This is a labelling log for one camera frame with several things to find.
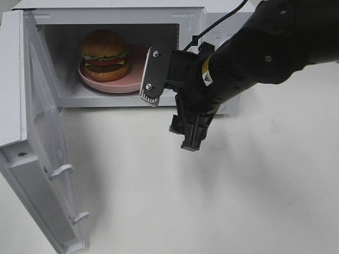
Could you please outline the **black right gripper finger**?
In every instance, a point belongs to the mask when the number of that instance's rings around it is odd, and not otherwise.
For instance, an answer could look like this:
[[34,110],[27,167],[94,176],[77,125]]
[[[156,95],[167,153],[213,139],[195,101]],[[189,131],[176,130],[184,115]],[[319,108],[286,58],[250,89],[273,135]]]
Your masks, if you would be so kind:
[[184,134],[184,123],[181,113],[181,101],[178,95],[175,96],[177,114],[172,117],[172,122],[169,126],[169,131],[175,134]]
[[181,148],[188,151],[199,151],[202,140],[206,138],[207,130],[213,120],[213,114],[193,114],[186,112],[183,115],[184,141]]

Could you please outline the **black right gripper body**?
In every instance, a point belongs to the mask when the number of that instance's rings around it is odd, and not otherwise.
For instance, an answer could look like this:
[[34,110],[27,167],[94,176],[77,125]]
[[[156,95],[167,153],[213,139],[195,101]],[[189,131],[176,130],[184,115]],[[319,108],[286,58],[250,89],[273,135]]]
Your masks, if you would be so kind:
[[227,40],[217,50],[204,42],[198,54],[171,52],[165,86],[174,90],[178,115],[211,115],[257,82],[241,69],[244,47]]

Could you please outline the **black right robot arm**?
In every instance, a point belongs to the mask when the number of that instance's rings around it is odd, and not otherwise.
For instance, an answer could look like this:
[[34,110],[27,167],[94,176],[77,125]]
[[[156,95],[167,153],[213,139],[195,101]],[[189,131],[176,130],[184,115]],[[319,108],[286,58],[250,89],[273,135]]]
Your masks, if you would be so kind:
[[338,1],[261,1],[230,39],[199,53],[173,51],[170,131],[197,151],[219,106],[252,86],[280,84],[306,66],[338,61]]

